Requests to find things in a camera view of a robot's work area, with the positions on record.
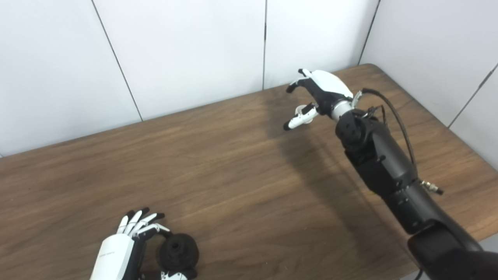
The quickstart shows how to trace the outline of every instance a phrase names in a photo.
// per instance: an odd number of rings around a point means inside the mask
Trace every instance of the black cable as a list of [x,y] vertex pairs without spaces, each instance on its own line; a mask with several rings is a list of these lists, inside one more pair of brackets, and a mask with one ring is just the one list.
[[422,274],[424,274],[424,271],[422,269],[420,269],[418,271],[417,276],[413,280],[419,280],[422,277]]
[[415,172],[418,174],[417,163],[415,162],[415,155],[413,153],[413,148],[411,146],[410,139],[408,138],[408,133],[406,132],[406,128],[403,124],[403,121],[401,120],[401,117],[399,116],[398,112],[396,111],[396,108],[394,108],[394,105],[391,103],[391,101],[389,101],[389,99],[387,99],[387,97],[385,97],[383,94],[381,94],[380,92],[378,92],[376,90],[362,89],[362,93],[369,93],[369,94],[373,94],[375,96],[378,96],[389,106],[392,113],[394,114],[394,117],[396,118],[396,121],[399,124],[399,128],[401,128],[401,132],[403,133],[403,137],[405,138],[406,147],[408,148],[408,153],[410,154],[411,163],[413,164],[413,167],[415,168]]

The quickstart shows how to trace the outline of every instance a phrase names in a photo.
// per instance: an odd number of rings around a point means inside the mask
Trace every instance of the black robotic arm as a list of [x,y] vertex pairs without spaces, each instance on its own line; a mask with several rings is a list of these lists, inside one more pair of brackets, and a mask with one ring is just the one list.
[[[369,112],[355,108],[361,94],[381,96],[392,107],[389,101],[371,89],[363,89],[353,98],[338,77],[325,71],[300,69],[299,73],[304,78],[291,83],[287,92],[303,86],[313,96],[315,103],[302,110],[308,113],[307,120],[320,114],[337,122],[336,135],[353,167],[367,187],[384,200],[403,229],[413,235],[408,248],[421,269],[433,280],[498,279],[498,254],[484,252],[432,200],[418,178],[414,162],[392,138],[386,125]],[[313,109],[316,114],[310,115]],[[299,121],[305,114],[296,112],[284,129],[305,123]]]

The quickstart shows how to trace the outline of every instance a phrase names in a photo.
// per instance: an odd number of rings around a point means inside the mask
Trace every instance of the robotic hand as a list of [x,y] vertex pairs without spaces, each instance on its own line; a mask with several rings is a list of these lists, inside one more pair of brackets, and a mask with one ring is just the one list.
[[[116,234],[102,242],[90,280],[190,280],[197,276],[194,267],[199,250],[194,239],[186,234],[172,234],[154,223],[164,214],[144,217],[147,212],[147,207],[129,211],[121,219]],[[141,273],[145,242],[156,234],[166,239],[158,251],[158,262],[164,271]]]
[[341,79],[322,70],[310,72],[306,69],[299,69],[299,73],[304,78],[292,82],[287,87],[287,93],[292,93],[298,86],[301,86],[308,90],[316,102],[297,107],[296,115],[284,124],[284,130],[288,131],[302,124],[308,124],[318,115],[328,115],[338,120],[342,113],[351,109],[353,93]]

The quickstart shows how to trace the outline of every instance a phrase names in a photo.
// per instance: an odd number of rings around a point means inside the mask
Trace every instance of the white wall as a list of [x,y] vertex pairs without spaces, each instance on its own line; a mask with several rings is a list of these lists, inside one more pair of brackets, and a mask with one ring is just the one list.
[[498,170],[498,72],[483,84],[450,129]]
[[99,18],[91,0],[2,1],[0,154],[354,66],[376,4],[95,0]]
[[378,0],[268,0],[264,87],[356,66]]
[[88,0],[0,2],[0,153],[139,122]]
[[361,63],[449,125],[498,60],[498,1],[382,0]]
[[261,90],[264,0],[96,0],[147,120]]

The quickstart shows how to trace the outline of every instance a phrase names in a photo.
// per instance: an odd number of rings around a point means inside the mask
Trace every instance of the wooden table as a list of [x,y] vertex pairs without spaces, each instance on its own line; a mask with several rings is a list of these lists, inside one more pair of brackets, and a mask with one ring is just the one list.
[[[478,240],[498,232],[497,172],[377,67],[336,74],[353,92],[392,100],[421,178],[446,191],[434,197],[442,208]],[[284,88],[0,159],[2,277],[89,279],[101,241],[143,206],[197,240],[200,280],[388,280],[415,270],[407,235],[346,160],[334,122],[282,129],[312,101]],[[150,241],[144,269],[156,268],[160,242]]]

